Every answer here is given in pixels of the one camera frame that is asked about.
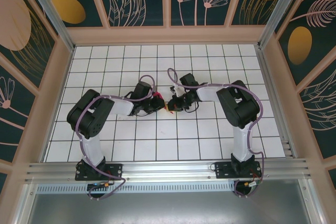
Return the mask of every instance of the yellow circle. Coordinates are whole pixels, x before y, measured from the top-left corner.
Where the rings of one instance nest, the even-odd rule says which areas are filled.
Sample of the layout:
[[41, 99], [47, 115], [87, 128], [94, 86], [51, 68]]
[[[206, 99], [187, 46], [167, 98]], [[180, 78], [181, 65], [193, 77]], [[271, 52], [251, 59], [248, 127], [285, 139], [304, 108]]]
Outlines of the yellow circle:
[[61, 19], [71, 24], [85, 20], [84, 7], [77, 0], [51, 0]]
[[24, 0], [0, 0], [0, 17], [0, 44], [13, 51], [23, 49], [32, 30]]
[[303, 63], [308, 57], [311, 44], [312, 37], [310, 31], [303, 26], [295, 28], [288, 41], [289, 60], [295, 65]]

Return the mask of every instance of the black mounting plate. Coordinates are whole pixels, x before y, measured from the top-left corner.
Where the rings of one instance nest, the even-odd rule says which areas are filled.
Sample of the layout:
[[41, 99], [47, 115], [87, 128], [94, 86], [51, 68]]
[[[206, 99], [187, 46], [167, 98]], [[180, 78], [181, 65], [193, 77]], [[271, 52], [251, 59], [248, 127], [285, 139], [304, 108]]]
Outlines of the black mounting plate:
[[[109, 177], [99, 175], [98, 173], [87, 173], [87, 165], [78, 164], [76, 170], [76, 181], [108, 181]], [[110, 172], [111, 175], [121, 177], [122, 176], [122, 164], [105, 164], [103, 172]]]
[[261, 177], [261, 168], [260, 163], [258, 161], [253, 161], [248, 167], [247, 172], [241, 173], [237, 175], [231, 165], [231, 161], [227, 162], [216, 162], [211, 165], [210, 169], [212, 169], [216, 173], [216, 178], [253, 178], [253, 172]]

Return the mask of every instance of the white grid floor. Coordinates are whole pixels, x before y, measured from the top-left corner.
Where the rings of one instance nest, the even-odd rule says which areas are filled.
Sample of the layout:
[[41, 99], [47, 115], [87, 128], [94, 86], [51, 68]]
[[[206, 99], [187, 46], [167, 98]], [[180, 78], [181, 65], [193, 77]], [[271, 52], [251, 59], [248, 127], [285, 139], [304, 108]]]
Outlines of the white grid floor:
[[[76, 48], [45, 161], [80, 161], [79, 140], [66, 116], [88, 89], [123, 96], [134, 90], [140, 76], [150, 74], [169, 101], [169, 67], [179, 78], [191, 72], [199, 83], [239, 79], [248, 84], [265, 109], [254, 128], [253, 149], [267, 158], [285, 157], [253, 45], [154, 45]], [[110, 115], [100, 138], [107, 161], [222, 159], [233, 150], [232, 126], [214, 102], [200, 103], [194, 113], [163, 109], [145, 117]]]

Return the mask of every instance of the purple cable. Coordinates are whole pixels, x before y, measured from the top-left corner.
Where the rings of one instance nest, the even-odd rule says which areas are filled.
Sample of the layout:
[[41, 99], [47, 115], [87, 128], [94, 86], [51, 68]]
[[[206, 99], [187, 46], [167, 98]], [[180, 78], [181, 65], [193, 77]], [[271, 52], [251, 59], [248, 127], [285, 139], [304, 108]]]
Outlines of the purple cable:
[[[149, 78], [152, 79], [152, 81], [153, 81], [153, 91], [156, 90], [156, 86], [155, 86], [154, 78], [151, 77], [150, 75], [145, 75], [145, 76], [142, 76], [142, 77], [140, 78], [140, 80], [141, 80], [142, 78], [144, 78], [144, 77], [149, 77]], [[86, 108], [83, 110], [83, 112], [82, 112], [81, 115], [79, 116], [78, 121], [77, 121], [77, 123], [76, 123], [76, 127], [75, 127], [75, 133], [76, 133], [77, 136], [79, 137], [80, 149], [81, 149], [81, 151], [82, 151], [82, 153], [83, 153], [84, 158], [85, 158], [86, 161], [88, 162], [88, 164], [89, 164], [94, 170], [96, 170], [97, 172], [99, 172], [99, 173], [102, 174], [102, 175], [105, 175], [105, 176], [107, 176], [107, 177], [109, 177], [109, 178], [113, 178], [113, 179], [117, 179], [117, 180], [122, 180], [122, 181], [123, 181], [123, 182], [122, 182], [119, 186], [117, 186], [112, 192], [110, 192], [110, 193], [108, 193], [108, 194], [105, 194], [105, 195], [101, 196], [100, 198], [93, 198], [93, 197], [91, 196], [91, 192], [92, 192], [92, 190], [95, 189], [94, 187], [92, 187], [92, 188], [89, 190], [89, 197], [90, 197], [91, 200], [92, 200], [92, 199], [95, 199], [95, 200], [98, 201], [99, 199], [106, 199], [106, 198], [110, 197], [110, 196], [111, 196], [115, 191], [117, 191], [123, 184], [125, 184], [126, 179], [124, 179], [124, 178], [122, 178], [122, 177], [113, 176], [113, 175], [110, 175], [110, 174], [107, 174], [107, 173], [101, 171], [100, 169], [96, 168], [96, 167], [94, 166], [94, 164], [91, 162], [91, 160], [87, 157], [86, 152], [85, 152], [84, 147], [83, 147], [83, 136], [82, 136], [82, 135], [79, 133], [79, 131], [78, 131], [78, 129], [79, 129], [79, 124], [80, 124], [81, 120], [83, 119], [85, 113], [90, 109], [90, 107], [91, 107], [96, 101], [98, 101], [98, 100], [101, 99], [101, 98], [109, 98], [109, 99], [112, 99], [112, 98], [113, 98], [113, 99], [119, 99], [119, 100], [126, 100], [126, 101], [130, 101], [130, 102], [140, 102], [140, 101], [145, 100], [145, 99], [150, 98], [150, 97], [152, 97], [152, 92], [150, 92], [147, 96], [145, 96], [145, 97], [143, 97], [143, 98], [140, 98], [140, 99], [128, 99], [128, 98], [125, 98], [125, 97], [118, 97], [118, 96], [116, 96], [116, 95], [103, 94], [103, 95], [100, 95], [100, 96], [94, 98], [94, 99], [93, 99], [93, 100], [86, 106]]]
[[[171, 77], [171, 75], [170, 75], [170, 72], [171, 72], [171, 71], [174, 73], [174, 78], [175, 78], [175, 79], [173, 79], [173, 78]], [[216, 83], [212, 83], [212, 84], [204, 84], [204, 85], [200, 85], [200, 86], [185, 86], [185, 85], [179, 84], [179, 83], [177, 82], [177, 79], [178, 79], [178, 77], [177, 77], [177, 73], [176, 73], [176, 71], [175, 71], [173, 68], [168, 68], [167, 73], [168, 73], [168, 77], [169, 77], [169, 79], [171, 79], [171, 81], [172, 81], [174, 84], [176, 84], [177, 86], [180, 86], [180, 87], [182, 87], [182, 88], [186, 88], [186, 89], [199, 89], [199, 88], [203, 88], [203, 87], [223, 87], [223, 88], [233, 87], [233, 88], [238, 88], [238, 89], [241, 89], [241, 90], [244, 90], [244, 91], [248, 92], [249, 94], [251, 94], [251, 95], [256, 99], [256, 101], [258, 102], [258, 104], [259, 104], [259, 106], [260, 106], [260, 116], [259, 116], [259, 117], [257, 118], [257, 120], [255, 120], [255, 121], [250, 125], [250, 127], [248, 128], [248, 131], [247, 131], [247, 148], [248, 148], [248, 150], [249, 150], [252, 154], [254, 154], [254, 155], [261, 154], [262, 172], [261, 172], [261, 178], [260, 178], [260, 180], [262, 180], [263, 177], [264, 177], [264, 169], [265, 169], [265, 168], [264, 168], [264, 164], [265, 164], [264, 153], [263, 153], [263, 152], [254, 152], [254, 151], [252, 151], [252, 150], [251, 150], [251, 144], [250, 144], [251, 130], [252, 130], [253, 126], [256, 125], [256, 124], [260, 121], [260, 119], [261, 119], [261, 117], [262, 117], [262, 115], [263, 115], [263, 113], [264, 113], [263, 104], [261, 103], [260, 99], [259, 99], [259, 98], [258, 98], [252, 91], [250, 91], [250, 90], [248, 90], [248, 89], [246, 89], [246, 88], [244, 88], [244, 87], [242, 87], [242, 86], [239, 86], [239, 85], [234, 85], [234, 84], [216, 84]], [[237, 195], [238, 197], [240, 197], [240, 196], [245, 196], [245, 197], [247, 198], [246, 195], [243, 195], [242, 193], [238, 192], [237, 189], [236, 189], [236, 188], [237, 188], [237, 184], [238, 184], [239, 181], [240, 181], [240, 180], [235, 181], [235, 184], [234, 184], [234, 193], [235, 193], [235, 195]], [[254, 191], [252, 191], [252, 193], [250, 193], [250, 196], [253, 195], [255, 192], [256, 192], [256, 189], [255, 189]]]

